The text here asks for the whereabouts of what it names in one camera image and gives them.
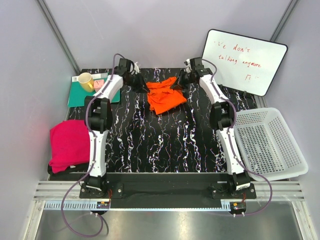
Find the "white perforated plastic basket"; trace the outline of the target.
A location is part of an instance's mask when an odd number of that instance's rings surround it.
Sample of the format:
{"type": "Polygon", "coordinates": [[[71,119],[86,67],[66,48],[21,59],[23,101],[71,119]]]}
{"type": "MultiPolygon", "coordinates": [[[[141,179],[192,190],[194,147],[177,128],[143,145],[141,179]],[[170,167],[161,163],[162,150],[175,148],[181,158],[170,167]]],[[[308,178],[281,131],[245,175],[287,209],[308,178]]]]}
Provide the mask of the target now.
{"type": "Polygon", "coordinates": [[[264,107],[238,112],[234,132],[247,169],[270,182],[308,172],[305,157],[278,109],[264,107]]]}

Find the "yellow mug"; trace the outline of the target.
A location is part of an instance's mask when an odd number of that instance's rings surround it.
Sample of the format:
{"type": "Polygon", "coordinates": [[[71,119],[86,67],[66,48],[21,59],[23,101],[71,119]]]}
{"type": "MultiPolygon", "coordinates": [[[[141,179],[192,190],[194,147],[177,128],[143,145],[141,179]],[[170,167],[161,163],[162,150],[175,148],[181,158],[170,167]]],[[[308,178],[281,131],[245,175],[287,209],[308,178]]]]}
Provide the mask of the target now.
{"type": "Polygon", "coordinates": [[[89,72],[81,73],[78,76],[78,82],[86,92],[91,93],[95,90],[94,89],[94,79],[89,72]]]}

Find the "folded black t shirt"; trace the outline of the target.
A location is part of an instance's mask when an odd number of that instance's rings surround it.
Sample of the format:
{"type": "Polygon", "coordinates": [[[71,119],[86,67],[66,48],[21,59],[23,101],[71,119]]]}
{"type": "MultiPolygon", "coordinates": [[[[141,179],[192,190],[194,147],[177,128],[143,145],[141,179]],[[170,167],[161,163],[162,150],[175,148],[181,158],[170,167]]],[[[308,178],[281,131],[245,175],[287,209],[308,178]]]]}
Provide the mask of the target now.
{"type": "Polygon", "coordinates": [[[68,166],[65,170],[59,170],[57,172],[53,171],[53,168],[48,165],[47,172],[52,177],[60,177],[73,173],[87,172],[89,163],[81,163],[77,165],[68,166]]]}

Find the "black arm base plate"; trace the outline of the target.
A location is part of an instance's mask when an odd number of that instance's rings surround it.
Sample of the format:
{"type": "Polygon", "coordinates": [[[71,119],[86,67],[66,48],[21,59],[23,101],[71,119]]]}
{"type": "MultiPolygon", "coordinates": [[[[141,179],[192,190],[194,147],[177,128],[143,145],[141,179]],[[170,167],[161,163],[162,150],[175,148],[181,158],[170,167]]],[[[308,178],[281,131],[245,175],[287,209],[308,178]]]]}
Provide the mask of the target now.
{"type": "Polygon", "coordinates": [[[254,200],[253,184],[238,193],[227,191],[227,173],[108,173],[107,192],[83,192],[82,199],[111,198],[111,208],[134,210],[194,209],[212,210],[222,207],[222,200],[254,200]]]}

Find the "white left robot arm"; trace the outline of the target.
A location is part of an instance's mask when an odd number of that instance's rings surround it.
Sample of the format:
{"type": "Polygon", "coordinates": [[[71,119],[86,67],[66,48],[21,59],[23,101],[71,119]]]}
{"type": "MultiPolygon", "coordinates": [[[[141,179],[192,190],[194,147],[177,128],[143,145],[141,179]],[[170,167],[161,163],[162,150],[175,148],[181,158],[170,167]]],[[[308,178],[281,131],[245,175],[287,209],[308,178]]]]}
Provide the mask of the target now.
{"type": "Polygon", "coordinates": [[[111,101],[124,85],[130,86],[137,93],[149,92],[138,64],[122,57],[102,87],[84,101],[84,122],[88,129],[90,148],[82,191],[90,191],[97,198],[103,198],[108,193],[106,141],[113,124],[111,101]]]}

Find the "orange t shirt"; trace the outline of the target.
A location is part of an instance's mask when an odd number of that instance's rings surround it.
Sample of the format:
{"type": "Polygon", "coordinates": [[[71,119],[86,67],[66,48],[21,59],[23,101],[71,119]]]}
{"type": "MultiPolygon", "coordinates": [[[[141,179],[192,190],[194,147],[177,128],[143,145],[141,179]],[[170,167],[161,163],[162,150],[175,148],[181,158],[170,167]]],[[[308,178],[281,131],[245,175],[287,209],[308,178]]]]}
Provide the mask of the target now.
{"type": "Polygon", "coordinates": [[[147,101],[150,111],[160,115],[187,102],[181,90],[171,89],[176,80],[177,77],[173,76],[161,82],[146,83],[149,89],[147,101]]]}

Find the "white whiteboard with red writing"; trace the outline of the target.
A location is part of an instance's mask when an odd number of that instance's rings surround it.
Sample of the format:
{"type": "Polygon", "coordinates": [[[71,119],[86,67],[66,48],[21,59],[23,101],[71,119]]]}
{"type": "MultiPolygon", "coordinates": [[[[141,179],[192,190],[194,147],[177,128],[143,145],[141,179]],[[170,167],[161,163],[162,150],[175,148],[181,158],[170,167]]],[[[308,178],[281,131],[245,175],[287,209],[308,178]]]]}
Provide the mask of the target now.
{"type": "Polygon", "coordinates": [[[282,43],[211,29],[202,58],[217,67],[217,84],[263,97],[287,51],[282,43]]]}

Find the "folded magenta t shirt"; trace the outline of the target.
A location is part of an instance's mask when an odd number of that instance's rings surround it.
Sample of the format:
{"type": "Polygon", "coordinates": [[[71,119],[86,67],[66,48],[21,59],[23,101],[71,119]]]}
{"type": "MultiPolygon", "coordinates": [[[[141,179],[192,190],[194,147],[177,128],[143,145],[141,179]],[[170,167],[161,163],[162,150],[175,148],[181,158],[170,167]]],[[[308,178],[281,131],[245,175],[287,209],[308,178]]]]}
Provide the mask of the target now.
{"type": "Polygon", "coordinates": [[[83,120],[66,120],[50,131],[51,160],[54,172],[90,161],[90,137],[83,120]]]}

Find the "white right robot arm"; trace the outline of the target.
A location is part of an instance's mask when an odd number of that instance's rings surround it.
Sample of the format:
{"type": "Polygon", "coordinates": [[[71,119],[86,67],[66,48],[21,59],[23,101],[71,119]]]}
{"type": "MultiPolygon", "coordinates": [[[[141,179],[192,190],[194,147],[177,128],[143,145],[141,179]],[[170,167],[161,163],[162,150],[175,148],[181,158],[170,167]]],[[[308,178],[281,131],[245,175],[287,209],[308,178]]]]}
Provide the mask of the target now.
{"type": "Polygon", "coordinates": [[[244,167],[235,137],[237,111],[233,103],[225,96],[216,83],[215,74],[205,67],[201,57],[187,59],[170,87],[173,90],[184,90],[190,84],[198,84],[208,96],[211,103],[209,123],[221,142],[227,164],[227,192],[232,198],[239,198],[251,185],[248,171],[244,167]]]}

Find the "pink cube box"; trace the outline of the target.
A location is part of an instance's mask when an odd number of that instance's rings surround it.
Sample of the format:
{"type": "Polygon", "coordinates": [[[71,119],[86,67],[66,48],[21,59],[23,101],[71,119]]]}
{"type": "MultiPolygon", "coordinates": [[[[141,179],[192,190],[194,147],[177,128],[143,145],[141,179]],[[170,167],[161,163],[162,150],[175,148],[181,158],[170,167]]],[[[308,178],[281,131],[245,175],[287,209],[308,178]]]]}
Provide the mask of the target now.
{"type": "Polygon", "coordinates": [[[93,88],[95,92],[97,93],[105,84],[104,79],[96,79],[93,81],[93,88]]]}

